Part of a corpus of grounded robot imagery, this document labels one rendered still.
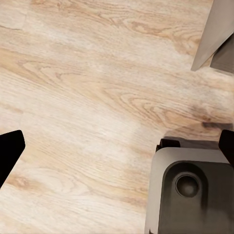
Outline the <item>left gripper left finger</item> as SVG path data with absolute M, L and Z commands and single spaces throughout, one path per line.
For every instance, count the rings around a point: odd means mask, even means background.
M 21 130 L 0 135 L 0 188 L 24 149 L 25 141 Z

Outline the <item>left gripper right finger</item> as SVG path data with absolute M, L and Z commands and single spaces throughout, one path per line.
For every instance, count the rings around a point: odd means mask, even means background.
M 234 132 L 222 130 L 218 146 L 234 169 Z

